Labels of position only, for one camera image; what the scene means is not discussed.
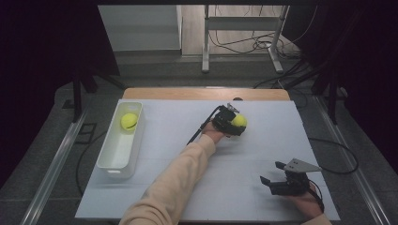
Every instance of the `floor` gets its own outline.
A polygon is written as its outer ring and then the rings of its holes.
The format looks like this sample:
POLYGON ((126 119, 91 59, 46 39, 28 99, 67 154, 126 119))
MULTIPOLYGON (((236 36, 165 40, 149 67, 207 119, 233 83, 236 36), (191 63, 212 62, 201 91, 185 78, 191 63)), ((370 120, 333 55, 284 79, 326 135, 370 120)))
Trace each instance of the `floor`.
MULTIPOLYGON (((257 15, 257 7, 243 7, 237 10, 238 15, 257 15)), ((272 15, 272 8, 264 10, 272 15)), ((229 10, 220 7, 222 15, 227 15, 229 10)), ((201 9, 195 10, 201 16, 201 9)), ((184 24, 189 22, 184 17, 184 24)), ((253 88, 259 82, 276 78, 276 74, 269 57, 261 52, 259 54, 241 55, 232 54, 226 49, 211 48, 210 73, 202 74, 201 68, 201 37, 189 44, 185 35, 183 56, 180 55, 151 55, 129 54, 117 52, 116 60, 120 68, 121 76, 116 80, 126 86, 225 86, 253 88)), ((219 35, 220 42, 228 42, 242 37, 228 37, 219 35)), ((246 46, 234 45, 239 51, 248 51, 253 44, 246 46)), ((285 69, 295 65, 297 60, 284 59, 285 69)), ((289 79, 281 80, 283 85, 289 79)), ((82 198, 80 193, 84 191, 95 160, 98 156, 103 136, 100 136, 109 126, 110 118, 115 104, 122 97, 123 91, 110 83, 97 78, 98 92, 84 94, 84 105, 90 100, 87 108, 88 116, 84 123, 96 124, 92 139, 89 135, 79 134, 76 143, 72 146, 65 165, 54 184, 49 201, 41 212, 38 212, 37 224, 113 224, 108 221, 85 221, 74 219, 74 214, 82 198)), ((328 127, 327 119, 319 109, 318 98, 311 94, 313 80, 301 83, 289 91, 292 100, 295 101, 303 121, 303 126, 309 137, 330 139, 333 137, 328 127)), ((258 88, 270 88, 271 83, 265 82, 258 88)), ((8 182, 0 190, 0 224, 19 224, 25 215, 26 209, 32 202, 40 183, 43 180, 47 168, 64 141, 73 118, 73 109, 68 105, 72 99, 72 86, 67 84, 59 88, 54 97, 55 104, 45 124, 35 141, 30 146, 24 159, 8 182)), ((344 99, 337 103, 338 129, 344 137, 344 142, 357 155, 360 161, 360 172, 365 181, 372 187, 377 203, 383 206, 390 224, 398 224, 398 176, 390 165, 378 152, 377 148, 361 130, 358 124, 350 116, 344 107, 344 99)), ((346 168, 344 157, 340 154, 340 148, 321 142, 312 142, 314 153, 319 161, 330 167, 346 168)), ((352 175, 339 176, 324 173, 330 193, 335 201, 342 221, 332 221, 332 224, 377 224, 370 213, 369 206, 364 199, 364 193, 358 188, 358 180, 352 175)))

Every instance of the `sleeve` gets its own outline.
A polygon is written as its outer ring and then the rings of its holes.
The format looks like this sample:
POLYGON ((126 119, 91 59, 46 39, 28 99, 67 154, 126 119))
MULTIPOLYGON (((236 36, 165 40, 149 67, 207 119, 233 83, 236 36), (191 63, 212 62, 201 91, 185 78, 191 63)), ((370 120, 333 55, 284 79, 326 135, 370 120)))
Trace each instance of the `sleeve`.
POLYGON ((207 136, 191 142, 132 205, 119 224, 177 224, 216 146, 207 136))
POLYGON ((322 214, 318 217, 315 217, 301 225, 331 225, 330 220, 326 217, 325 214, 322 214))

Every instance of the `white table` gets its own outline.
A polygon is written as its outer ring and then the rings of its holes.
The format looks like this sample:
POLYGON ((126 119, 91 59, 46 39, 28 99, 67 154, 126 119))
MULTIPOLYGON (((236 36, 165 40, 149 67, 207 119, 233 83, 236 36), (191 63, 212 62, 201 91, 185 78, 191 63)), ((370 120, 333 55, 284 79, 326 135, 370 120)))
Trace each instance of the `white table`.
MULTIPOLYGON (((248 126, 240 137, 223 139, 195 187, 181 221, 275 222, 303 220, 295 206, 270 194, 260 175, 284 181, 275 161, 298 158, 317 165, 293 101, 136 100, 144 104, 145 132, 135 174, 109 178, 95 167, 77 218, 118 219, 137 202, 209 114, 231 102, 248 126)), ((326 215, 339 220, 321 172, 308 173, 321 188, 326 215)))

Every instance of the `hand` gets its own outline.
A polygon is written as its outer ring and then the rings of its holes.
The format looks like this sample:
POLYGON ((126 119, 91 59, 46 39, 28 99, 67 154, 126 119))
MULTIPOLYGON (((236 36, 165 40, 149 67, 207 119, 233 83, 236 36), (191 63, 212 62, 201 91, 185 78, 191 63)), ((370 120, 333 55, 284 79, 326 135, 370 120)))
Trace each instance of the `hand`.
POLYGON ((202 134, 206 134, 214 143, 218 143, 225 136, 224 133, 219 132, 213 127, 213 123, 211 123, 211 121, 206 124, 205 128, 203 128, 202 134))
MULTIPOLYGON (((310 189, 316 192, 315 186, 310 183, 310 189)), ((300 196, 286 196, 297 209, 308 219, 311 220, 322 215, 322 210, 314 198, 308 191, 300 196)))

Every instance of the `table leg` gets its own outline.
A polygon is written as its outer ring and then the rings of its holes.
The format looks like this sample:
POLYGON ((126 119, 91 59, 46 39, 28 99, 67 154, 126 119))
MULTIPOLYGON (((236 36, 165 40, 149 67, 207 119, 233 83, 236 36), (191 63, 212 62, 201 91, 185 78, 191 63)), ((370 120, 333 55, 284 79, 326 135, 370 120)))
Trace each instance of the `table leg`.
POLYGON ((75 71, 73 74, 73 98, 74 98, 74 116, 72 123, 76 123, 82 114, 82 97, 81 97, 81 86, 80 86, 80 74, 79 71, 75 71))
POLYGON ((271 44, 268 45, 269 57, 271 57, 272 63, 277 73, 283 73, 283 68, 281 62, 279 61, 278 54, 276 52, 276 47, 278 44, 279 36, 281 35, 282 32, 282 27, 284 24, 284 19, 286 18, 287 9, 288 6, 282 7, 281 15, 279 16, 279 21, 275 30, 274 38, 272 39, 271 44))
POLYGON ((209 72, 209 45, 208 45, 208 5, 205 5, 205 43, 203 44, 203 51, 202 51, 202 72, 208 73, 209 72))

